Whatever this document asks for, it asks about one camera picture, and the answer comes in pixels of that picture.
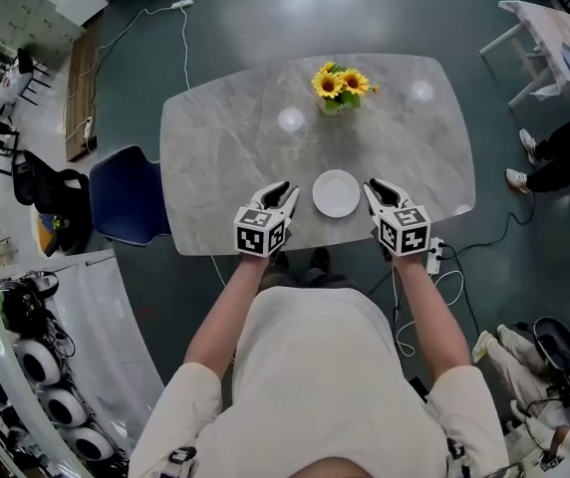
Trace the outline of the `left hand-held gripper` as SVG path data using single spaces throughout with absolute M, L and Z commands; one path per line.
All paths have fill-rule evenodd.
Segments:
M 233 221 L 234 250 L 255 257 L 269 257 L 286 242 L 300 188 L 289 181 L 269 184 L 259 191 L 259 202 L 241 206 Z

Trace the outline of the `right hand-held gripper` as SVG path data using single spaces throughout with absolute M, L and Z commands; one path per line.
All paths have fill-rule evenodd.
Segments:
M 416 205 L 401 187 L 379 178 L 366 181 L 363 191 L 375 224 L 373 235 L 387 252 L 403 257 L 428 249 L 431 221 L 423 205 Z

